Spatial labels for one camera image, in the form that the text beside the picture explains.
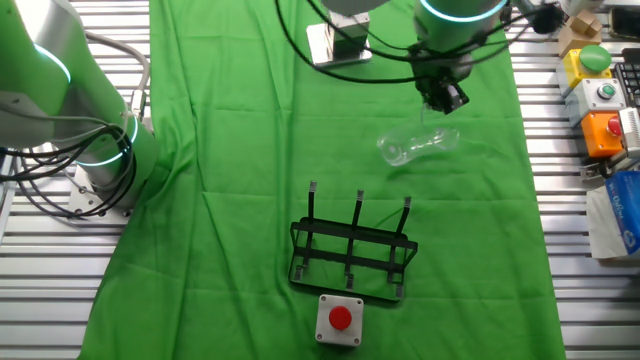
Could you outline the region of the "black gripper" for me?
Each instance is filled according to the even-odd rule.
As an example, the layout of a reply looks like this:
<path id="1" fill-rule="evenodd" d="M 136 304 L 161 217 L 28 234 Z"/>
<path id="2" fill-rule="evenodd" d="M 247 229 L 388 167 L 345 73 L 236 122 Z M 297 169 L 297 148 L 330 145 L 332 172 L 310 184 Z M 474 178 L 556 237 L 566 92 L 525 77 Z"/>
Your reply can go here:
<path id="1" fill-rule="evenodd" d="M 450 114 L 469 103 L 459 83 L 471 73 L 472 56 L 467 54 L 436 62 L 412 64 L 415 87 L 424 105 L 434 111 Z"/>

